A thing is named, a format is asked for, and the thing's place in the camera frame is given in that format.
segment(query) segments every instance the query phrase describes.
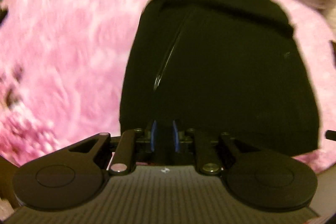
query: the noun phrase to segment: ribbed gray surface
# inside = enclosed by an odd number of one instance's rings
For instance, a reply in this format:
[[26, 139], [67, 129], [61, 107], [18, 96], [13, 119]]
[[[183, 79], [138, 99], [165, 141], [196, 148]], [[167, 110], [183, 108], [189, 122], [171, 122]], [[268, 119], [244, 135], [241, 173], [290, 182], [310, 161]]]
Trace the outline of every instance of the ribbed gray surface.
[[138, 166], [113, 177], [95, 199], [64, 212], [22, 207], [6, 224], [302, 224], [316, 217], [309, 208], [266, 213], [235, 200], [217, 177], [194, 167]]

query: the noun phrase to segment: white logo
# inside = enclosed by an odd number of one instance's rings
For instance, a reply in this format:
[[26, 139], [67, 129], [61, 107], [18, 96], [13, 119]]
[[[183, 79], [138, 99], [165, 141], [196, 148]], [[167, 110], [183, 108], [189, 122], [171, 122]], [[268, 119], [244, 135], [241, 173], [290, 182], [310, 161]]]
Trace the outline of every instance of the white logo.
[[169, 168], [167, 168], [167, 167], [164, 167], [163, 169], [161, 169], [161, 172], [162, 173], [168, 173], [170, 171], [170, 169]]

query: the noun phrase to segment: bed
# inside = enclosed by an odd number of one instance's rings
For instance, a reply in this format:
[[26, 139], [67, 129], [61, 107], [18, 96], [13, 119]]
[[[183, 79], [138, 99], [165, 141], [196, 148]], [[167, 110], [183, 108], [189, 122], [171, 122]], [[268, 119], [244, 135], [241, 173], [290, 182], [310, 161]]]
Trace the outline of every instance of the bed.
[[[21, 166], [98, 132], [120, 134], [123, 77], [148, 1], [2, 1], [0, 155]], [[272, 1], [294, 27], [320, 111], [319, 149], [296, 159], [319, 173], [336, 163], [324, 137], [336, 130], [335, 0]]]

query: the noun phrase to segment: circular cover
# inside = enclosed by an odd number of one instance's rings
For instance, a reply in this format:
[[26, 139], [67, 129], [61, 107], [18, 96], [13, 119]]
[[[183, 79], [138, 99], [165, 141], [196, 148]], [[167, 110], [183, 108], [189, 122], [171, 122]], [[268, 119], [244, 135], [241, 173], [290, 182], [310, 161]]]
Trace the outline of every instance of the circular cover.
[[226, 183], [237, 199], [267, 211], [302, 208], [317, 188], [307, 165], [271, 151], [243, 154], [229, 169]]
[[69, 152], [59, 159], [47, 156], [29, 162], [13, 177], [17, 198], [38, 210], [75, 207], [92, 198], [102, 183], [100, 168], [77, 152]]

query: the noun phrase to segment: black garment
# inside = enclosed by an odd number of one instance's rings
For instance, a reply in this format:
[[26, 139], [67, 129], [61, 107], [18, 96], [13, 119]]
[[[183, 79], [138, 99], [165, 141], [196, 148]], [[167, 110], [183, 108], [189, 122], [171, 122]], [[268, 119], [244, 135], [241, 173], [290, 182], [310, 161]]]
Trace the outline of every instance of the black garment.
[[152, 0], [126, 69], [121, 129], [179, 118], [287, 155], [317, 149], [318, 110], [292, 36], [270, 0]]

